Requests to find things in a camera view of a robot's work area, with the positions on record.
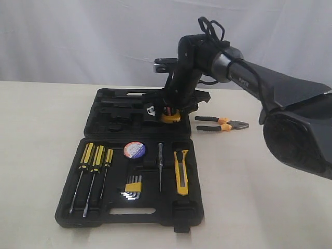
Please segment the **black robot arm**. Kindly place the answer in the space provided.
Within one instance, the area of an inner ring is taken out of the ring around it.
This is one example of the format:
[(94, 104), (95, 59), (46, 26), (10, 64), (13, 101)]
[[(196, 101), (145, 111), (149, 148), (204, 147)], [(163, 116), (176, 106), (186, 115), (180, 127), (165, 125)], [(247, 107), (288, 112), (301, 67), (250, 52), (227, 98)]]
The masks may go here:
[(245, 61), (228, 41), (187, 35), (178, 43), (173, 78), (163, 90), (166, 105), (184, 109), (202, 75), (234, 82), (261, 102), (259, 123), (270, 152), (292, 168), (331, 178), (331, 88)]

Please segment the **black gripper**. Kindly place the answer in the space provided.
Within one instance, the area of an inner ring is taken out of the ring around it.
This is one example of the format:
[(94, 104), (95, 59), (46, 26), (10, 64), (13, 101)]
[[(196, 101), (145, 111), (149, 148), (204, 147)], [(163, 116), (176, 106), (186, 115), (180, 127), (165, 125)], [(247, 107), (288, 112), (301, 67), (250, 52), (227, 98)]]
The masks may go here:
[(162, 113), (192, 113), (198, 110), (200, 102), (209, 102), (210, 94), (206, 91), (194, 90), (192, 94), (180, 95), (175, 102), (163, 99)]

